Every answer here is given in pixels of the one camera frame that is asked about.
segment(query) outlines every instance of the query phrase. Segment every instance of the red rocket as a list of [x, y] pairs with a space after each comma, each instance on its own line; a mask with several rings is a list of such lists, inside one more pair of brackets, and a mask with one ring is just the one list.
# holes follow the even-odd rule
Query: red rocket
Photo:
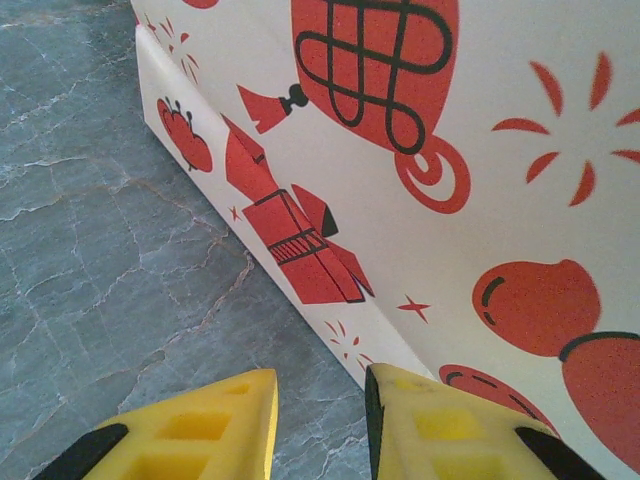
[[253, 204], [247, 221], [271, 253], [303, 304], [363, 302], [362, 287], [373, 296], [355, 254], [331, 242], [338, 233], [327, 204], [292, 185], [302, 208], [274, 180], [264, 149], [238, 126], [230, 128], [227, 180]]

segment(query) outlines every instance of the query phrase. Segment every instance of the red illustration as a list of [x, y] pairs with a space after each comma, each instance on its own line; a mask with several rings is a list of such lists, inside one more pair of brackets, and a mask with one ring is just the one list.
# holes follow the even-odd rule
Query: red illustration
[[297, 185], [291, 195], [271, 176], [263, 148], [225, 118], [227, 181], [252, 205], [242, 210], [303, 304], [363, 302], [373, 290], [355, 254], [331, 242], [338, 233], [329, 207]]
[[[538, 62], [530, 62], [530, 64], [533, 68], [533, 71], [540, 80], [540, 83], [542, 83], [547, 96], [549, 97], [553, 111], [555, 112], [557, 117], [560, 117], [564, 108], [564, 99], [560, 83], [553, 76], [551, 71], [544, 65]], [[605, 99], [609, 91], [609, 86], [611, 85], [612, 74], [613, 67], [611, 65], [611, 60], [606, 53], [600, 53], [600, 56], [598, 57], [598, 65], [596, 66], [596, 71], [593, 78], [593, 85], [591, 87], [591, 98], [589, 101], [590, 110], [595, 110], [598, 105], [600, 105]], [[640, 108], [637, 108], [623, 116], [616, 123], [616, 127], [630, 125], [632, 123], [638, 122], [640, 122]], [[549, 132], [549, 130], [547, 130], [547, 128], [545, 128], [543, 125], [534, 122], [533, 120], [529, 120], [528, 118], [507, 118], [506, 120], [499, 122], [495, 127], [493, 127], [493, 130], [522, 130], [526, 132], [539, 133], [542, 135], [551, 134], [551, 132]], [[544, 155], [538, 157], [529, 167], [529, 170], [527, 172], [527, 183], [530, 183], [535, 178], [537, 178], [538, 175], [540, 175], [549, 165], [551, 165], [551, 163], [559, 154], [560, 152], [547, 152]], [[638, 150], [614, 150], [611, 152], [611, 154], [618, 157], [626, 158], [640, 164], [640, 151]], [[593, 163], [591, 162], [591, 160], [586, 160], [582, 171], [582, 179], [580, 180], [578, 189], [573, 195], [573, 199], [569, 203], [569, 206], [574, 207], [589, 198], [589, 196], [593, 192], [593, 189], [595, 188], [595, 185], [596, 172], [593, 167]]]
[[231, 219], [234, 222], [237, 220], [242, 221], [242, 219], [240, 218], [240, 215], [238, 215], [238, 209], [235, 206], [229, 208], [229, 211], [231, 212]]
[[524, 413], [558, 433], [549, 419], [533, 403], [497, 378], [461, 365], [443, 365], [439, 374], [440, 380], [447, 385]]
[[[146, 18], [147, 28], [151, 30], [153, 35], [156, 37], [156, 40], [158, 40], [158, 43], [163, 44], [163, 42], [160, 40], [160, 37], [158, 36], [158, 27], [151, 23], [151, 20], [149, 20], [148, 16], [146, 16]], [[169, 17], [166, 17], [164, 22], [160, 22], [160, 27], [162, 28], [162, 31], [164, 31], [164, 33], [167, 35], [167, 48], [169, 49], [169, 53], [173, 55], [174, 52], [176, 52], [176, 48], [179, 49], [177, 54], [180, 55], [179, 58], [182, 71], [187, 77], [191, 77], [194, 83], [197, 85], [198, 77], [196, 76], [196, 70], [198, 70], [200, 66], [198, 65], [198, 62], [196, 62], [196, 59], [193, 58], [193, 55], [182, 51], [182, 45], [184, 45], [184, 43], [189, 40], [190, 35], [186, 32], [182, 32], [179, 36], [176, 36], [173, 24], [171, 23], [171, 20], [169, 20]]]
[[355, 358], [356, 362], [358, 362], [358, 365], [360, 365], [360, 368], [362, 368], [362, 371], [366, 371], [367, 365], [373, 363], [373, 360], [371, 360], [368, 355], [365, 355], [364, 353], [361, 353], [355, 349], [355, 347], [360, 345], [360, 337], [356, 336], [353, 337], [352, 340], [348, 340], [345, 342], [344, 340], [347, 340], [347, 330], [344, 328], [344, 325], [340, 320], [337, 321], [337, 328], [334, 325], [331, 325], [329, 322], [324, 323], [333, 333], [333, 338], [330, 338], [329, 341], [336, 345], [340, 345], [345, 349], [345, 351], [342, 353], [342, 358], [344, 358], [345, 360], [348, 360], [349, 356]]
[[506, 263], [480, 277], [472, 301], [487, 327], [507, 342], [558, 356], [585, 422], [640, 473], [640, 336], [592, 333], [601, 306], [589, 273], [572, 260]]
[[182, 0], [182, 1], [194, 8], [205, 9], [205, 8], [215, 7], [216, 3], [218, 3], [219, 0]]
[[397, 308], [399, 308], [400, 310], [405, 310], [409, 312], [411, 311], [416, 312], [424, 323], [429, 323], [427, 321], [427, 317], [424, 316], [424, 312], [422, 310], [424, 310], [425, 308], [429, 308], [431, 305], [427, 305], [426, 303], [416, 303], [412, 300], [412, 298], [409, 295], [405, 295], [405, 297], [407, 297], [407, 302], [409, 303], [406, 303], [405, 305], [398, 305]]
[[600, 297], [578, 263], [511, 262], [486, 272], [473, 289], [484, 323], [512, 345], [534, 355], [557, 355], [600, 318]]
[[[403, 185], [420, 203], [439, 213], [459, 211], [471, 190], [469, 170], [453, 146], [433, 135], [453, 75], [457, 0], [292, 0], [291, 12], [300, 84], [289, 98], [238, 86], [258, 132], [311, 100], [332, 120], [393, 152]], [[436, 200], [415, 182], [440, 182], [443, 160], [455, 186], [448, 199]]]
[[189, 164], [189, 170], [201, 170], [209, 173], [213, 170], [211, 152], [205, 141], [193, 133], [193, 115], [185, 112], [187, 118], [180, 111], [180, 103], [176, 100], [176, 108], [171, 107], [168, 98], [158, 99], [158, 114], [165, 130], [175, 143], [182, 157]]

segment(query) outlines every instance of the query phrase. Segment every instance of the red firework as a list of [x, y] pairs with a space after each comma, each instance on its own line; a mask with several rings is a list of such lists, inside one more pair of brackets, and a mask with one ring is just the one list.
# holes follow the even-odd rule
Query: red firework
[[[564, 108], [564, 96], [560, 82], [551, 73], [551, 71], [538, 62], [530, 62], [531, 68], [535, 72], [536, 76], [542, 83], [544, 90], [551, 102], [553, 111], [557, 117], [560, 117]], [[601, 52], [598, 57], [598, 64], [596, 66], [593, 84], [591, 87], [591, 98], [589, 99], [589, 109], [595, 110], [605, 99], [609, 92], [611, 85], [613, 68], [611, 60], [606, 53]], [[617, 123], [616, 127], [624, 125], [630, 125], [632, 123], [640, 122], [640, 108], [635, 109], [626, 115], [624, 115]], [[538, 133], [541, 135], [550, 135], [551, 132], [538, 122], [530, 120], [528, 118], [507, 118], [496, 124], [493, 127], [493, 131], [498, 130], [521, 130], [525, 132]], [[560, 152], [547, 152], [544, 155], [538, 157], [529, 167], [527, 171], [527, 183], [530, 183], [538, 177], [551, 163], [558, 157]], [[632, 162], [640, 164], [640, 151], [638, 150], [613, 150], [612, 155], [626, 158]], [[580, 205], [584, 202], [596, 185], [596, 172], [593, 163], [590, 160], [586, 160], [584, 168], [582, 170], [582, 178], [578, 189], [576, 190], [571, 202], [570, 207]]]
[[[147, 28], [151, 30], [151, 33], [153, 33], [153, 35], [156, 37], [156, 40], [158, 40], [158, 43], [162, 44], [163, 42], [160, 40], [160, 37], [158, 36], [158, 27], [153, 23], [151, 23], [151, 20], [149, 20], [149, 17], [146, 14], [145, 14], [145, 17], [147, 19], [147, 24], [146, 24]], [[185, 44], [185, 42], [189, 40], [190, 35], [187, 32], [182, 32], [180, 35], [176, 35], [175, 29], [173, 28], [173, 23], [171, 23], [171, 20], [169, 19], [169, 17], [165, 17], [165, 21], [160, 22], [159, 25], [161, 30], [166, 34], [166, 37], [168, 39], [167, 49], [169, 50], [169, 53], [173, 55], [174, 52], [176, 52], [176, 49], [178, 49], [179, 55], [180, 55], [179, 57], [180, 66], [182, 67], [182, 71], [187, 77], [192, 78], [193, 82], [197, 85], [198, 77], [196, 75], [196, 71], [200, 68], [200, 66], [198, 65], [198, 62], [193, 57], [193, 55], [191, 55], [190, 53], [184, 52], [182, 49], [182, 46]]]
[[337, 321], [337, 328], [334, 325], [331, 325], [329, 322], [324, 323], [333, 333], [333, 338], [330, 338], [329, 341], [335, 345], [340, 345], [343, 347], [343, 349], [345, 349], [345, 351], [342, 353], [342, 358], [348, 360], [349, 356], [351, 356], [356, 360], [356, 362], [358, 362], [358, 365], [360, 365], [362, 371], [366, 371], [367, 365], [373, 363], [373, 360], [371, 360], [371, 357], [359, 352], [358, 349], [355, 348], [360, 345], [360, 337], [355, 336], [351, 340], [349, 340], [347, 337], [347, 330], [344, 328], [344, 325], [340, 320]]

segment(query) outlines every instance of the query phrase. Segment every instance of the red star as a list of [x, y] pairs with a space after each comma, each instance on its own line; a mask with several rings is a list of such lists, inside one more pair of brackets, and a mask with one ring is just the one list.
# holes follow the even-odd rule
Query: red star
[[240, 215], [238, 215], [238, 211], [236, 210], [236, 207], [229, 208], [229, 211], [231, 212], [231, 215], [233, 215], [233, 221], [234, 222], [236, 220], [242, 221], [242, 219], [240, 218]]
[[405, 297], [407, 297], [407, 301], [409, 303], [407, 303], [406, 305], [398, 305], [398, 308], [400, 310], [412, 310], [416, 312], [418, 316], [422, 320], [424, 320], [425, 323], [429, 323], [427, 321], [427, 318], [424, 316], [424, 313], [422, 313], [422, 310], [424, 310], [425, 308], [429, 308], [431, 305], [427, 305], [426, 303], [416, 303], [411, 299], [409, 295], [405, 295]]

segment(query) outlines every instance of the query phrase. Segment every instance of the red lantern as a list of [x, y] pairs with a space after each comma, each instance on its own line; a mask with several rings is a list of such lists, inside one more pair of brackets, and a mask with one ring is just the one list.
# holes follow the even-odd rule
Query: red lantern
[[[455, 213], [471, 181], [461, 155], [433, 136], [449, 92], [458, 41], [457, 0], [292, 0], [293, 42], [300, 84], [289, 98], [267, 98], [239, 86], [250, 117], [264, 133], [293, 105], [309, 100], [353, 133], [390, 150], [405, 188], [423, 205]], [[416, 163], [422, 155], [427, 169]], [[453, 170], [450, 198], [426, 186]]]

